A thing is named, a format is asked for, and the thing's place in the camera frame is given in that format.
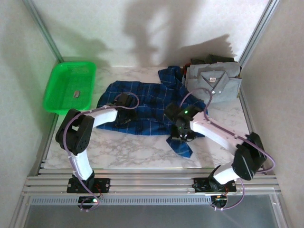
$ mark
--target white marble floor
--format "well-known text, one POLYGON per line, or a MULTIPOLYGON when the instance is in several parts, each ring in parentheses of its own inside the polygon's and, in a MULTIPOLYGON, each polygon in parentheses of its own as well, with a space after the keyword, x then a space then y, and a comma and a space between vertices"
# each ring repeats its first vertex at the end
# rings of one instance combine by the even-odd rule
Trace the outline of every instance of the white marble floor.
MULTIPOLYGON (((162 68, 101 68, 97 70, 92 108, 101 94, 116 80, 160 83, 157 71, 162 68)), ((237 131, 247 133, 243 110, 239 99, 211 104, 209 115, 237 131)), ((57 132, 64 116, 56 125, 57 132)), ((88 146, 88 157, 93 168, 213 168, 232 160, 232 155, 208 138, 197 138, 189 145, 191 158, 177 155, 166 143, 167 135, 141 136, 94 129, 88 146)), ((44 164, 45 169, 70 168, 67 153, 55 141, 55 135, 44 164)))

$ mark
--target blue plaid shirt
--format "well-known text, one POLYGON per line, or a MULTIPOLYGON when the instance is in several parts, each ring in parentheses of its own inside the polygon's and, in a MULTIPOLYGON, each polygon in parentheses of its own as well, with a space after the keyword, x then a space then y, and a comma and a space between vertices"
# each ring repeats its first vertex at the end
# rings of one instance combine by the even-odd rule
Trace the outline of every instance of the blue plaid shirt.
MULTIPOLYGON (((110 84, 100 97, 97 108, 112 102, 120 93, 132 92, 138 96, 140 101, 139 106, 135 109, 137 117, 130 121, 126 128, 117 128, 114 122, 105 123, 97 128, 137 135, 171 134, 172 123, 164 116, 164 109, 172 102, 179 105, 188 90, 181 83, 180 67, 170 66, 158 71, 158 75, 161 84, 136 81, 116 81, 110 84)), ((182 108, 193 104, 202 110, 206 107, 204 102, 190 95, 182 108)), ((190 157, 192 154, 191 148, 184 141, 173 140, 169 137, 167 143, 181 156, 190 157)))

